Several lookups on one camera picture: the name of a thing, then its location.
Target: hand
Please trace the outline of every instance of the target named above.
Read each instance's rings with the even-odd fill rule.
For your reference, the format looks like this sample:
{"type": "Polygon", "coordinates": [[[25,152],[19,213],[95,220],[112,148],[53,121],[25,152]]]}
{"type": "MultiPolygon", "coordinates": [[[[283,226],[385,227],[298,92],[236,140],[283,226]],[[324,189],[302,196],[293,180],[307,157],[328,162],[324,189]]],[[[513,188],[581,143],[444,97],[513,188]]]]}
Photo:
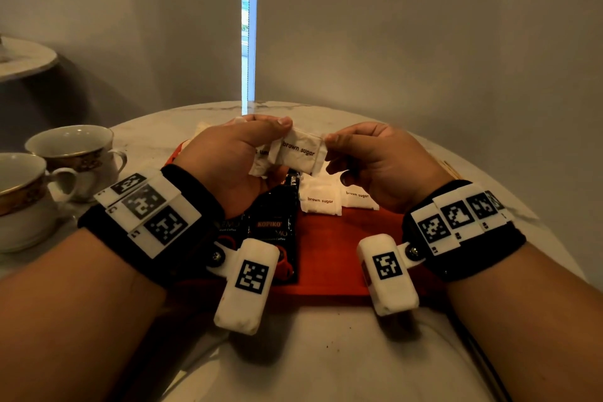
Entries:
{"type": "Polygon", "coordinates": [[[382,123],[359,123],[325,138],[327,172],[344,171],[384,208],[405,213],[453,179],[408,132],[382,123]]]}
{"type": "Polygon", "coordinates": [[[245,124],[235,124],[232,120],[205,129],[174,161],[214,195],[227,218],[240,215],[256,197],[282,183],[288,171],[281,166],[269,172],[266,180],[248,174],[256,147],[284,137],[293,126],[291,118],[243,117],[245,124]]]}

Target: forearm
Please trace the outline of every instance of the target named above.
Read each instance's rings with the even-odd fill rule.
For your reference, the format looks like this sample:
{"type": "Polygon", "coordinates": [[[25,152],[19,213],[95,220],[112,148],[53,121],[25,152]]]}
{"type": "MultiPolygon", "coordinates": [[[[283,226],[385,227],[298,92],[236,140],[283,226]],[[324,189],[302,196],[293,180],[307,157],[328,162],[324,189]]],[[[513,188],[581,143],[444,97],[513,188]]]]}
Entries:
{"type": "Polygon", "coordinates": [[[0,282],[3,400],[95,400],[115,382],[165,290],[87,230],[0,282]]]}
{"type": "Polygon", "coordinates": [[[526,244],[448,294],[516,402],[599,400],[599,291],[526,244]]]}

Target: black wristband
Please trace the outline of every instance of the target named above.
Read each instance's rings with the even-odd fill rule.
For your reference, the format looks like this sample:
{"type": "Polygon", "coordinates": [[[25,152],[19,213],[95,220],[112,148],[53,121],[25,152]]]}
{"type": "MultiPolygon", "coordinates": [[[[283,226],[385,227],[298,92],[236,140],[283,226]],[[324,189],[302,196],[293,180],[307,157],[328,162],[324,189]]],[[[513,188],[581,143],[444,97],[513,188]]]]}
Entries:
{"type": "Polygon", "coordinates": [[[470,183],[466,180],[453,180],[442,186],[413,207],[404,216],[402,223],[403,240],[410,242],[418,253],[425,257],[423,263],[425,267],[445,282],[462,280],[492,267],[526,243],[525,236],[512,222],[508,222],[479,236],[464,240],[456,249],[438,255],[432,253],[417,223],[412,219],[411,212],[431,204],[432,199],[437,196],[470,183]]]}
{"type": "Polygon", "coordinates": [[[218,223],[224,219],[224,210],[214,196],[191,174],[172,164],[162,169],[182,196],[201,213],[190,227],[184,230],[155,258],[151,258],[135,244],[102,205],[90,208],[78,221],[78,227],[87,228],[114,253],[149,280],[168,288],[178,278],[178,273],[187,262],[198,258],[203,247],[210,248],[218,234],[218,223]]]}

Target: cup rim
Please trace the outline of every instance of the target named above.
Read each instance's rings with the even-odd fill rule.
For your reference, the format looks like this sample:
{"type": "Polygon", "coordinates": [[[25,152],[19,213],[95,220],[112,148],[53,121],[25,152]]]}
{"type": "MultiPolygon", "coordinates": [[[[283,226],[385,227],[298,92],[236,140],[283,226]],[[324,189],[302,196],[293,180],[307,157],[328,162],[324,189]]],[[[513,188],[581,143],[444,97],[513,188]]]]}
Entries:
{"type": "Polygon", "coordinates": [[[0,196],[5,196],[7,194],[13,193],[15,191],[18,191],[20,189],[25,188],[26,186],[29,186],[32,183],[35,183],[36,181],[38,181],[40,179],[40,177],[43,177],[44,175],[46,175],[46,159],[44,159],[42,156],[38,156],[37,154],[33,154],[33,153],[0,153],[0,158],[4,157],[4,155],[18,155],[18,156],[32,156],[34,158],[38,158],[40,159],[42,162],[44,162],[44,168],[42,169],[42,171],[40,172],[40,175],[37,175],[34,179],[29,180],[29,181],[25,181],[21,184],[18,184],[16,186],[12,186],[8,189],[5,189],[3,191],[0,191],[0,196]]]}
{"type": "Polygon", "coordinates": [[[94,149],[84,150],[84,151],[78,151],[78,152],[73,152],[73,153],[65,153],[65,154],[60,154],[58,156],[43,156],[42,154],[36,153],[36,152],[34,152],[33,150],[31,150],[30,148],[27,147],[27,145],[30,145],[31,142],[33,142],[34,139],[36,139],[37,137],[41,137],[41,136],[46,135],[46,134],[51,133],[51,132],[59,132],[62,129],[72,129],[72,128],[100,128],[100,129],[104,129],[106,131],[109,131],[111,133],[111,138],[109,139],[110,143],[115,138],[115,133],[110,128],[106,128],[105,126],[97,126],[96,124],[73,124],[71,126],[60,126],[58,128],[47,129],[46,131],[38,132],[37,134],[32,135],[30,138],[28,138],[26,140],[25,145],[24,145],[25,149],[30,154],[33,154],[34,156],[39,156],[41,158],[46,158],[46,159],[63,159],[63,158],[72,158],[72,157],[76,157],[76,156],[81,156],[83,154],[88,154],[88,153],[94,153],[95,151],[103,149],[105,146],[107,146],[106,144],[104,144],[104,145],[98,146],[98,147],[96,147],[94,149]]]}

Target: wall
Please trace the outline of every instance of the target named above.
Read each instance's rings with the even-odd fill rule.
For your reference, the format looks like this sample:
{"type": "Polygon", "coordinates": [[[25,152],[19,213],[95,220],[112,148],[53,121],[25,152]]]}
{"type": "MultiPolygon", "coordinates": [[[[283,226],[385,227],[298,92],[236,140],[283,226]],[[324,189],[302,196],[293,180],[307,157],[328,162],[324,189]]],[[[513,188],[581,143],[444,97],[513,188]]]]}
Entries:
{"type": "Polygon", "coordinates": [[[241,97],[241,0],[0,0],[0,32],[44,43],[63,63],[59,77],[0,86],[3,138],[18,109],[31,130],[56,125],[70,112],[63,93],[85,100],[74,122],[106,125],[241,97]]]}
{"type": "Polygon", "coordinates": [[[257,100],[398,124],[532,207],[603,289],[603,0],[258,0],[257,100]]]}

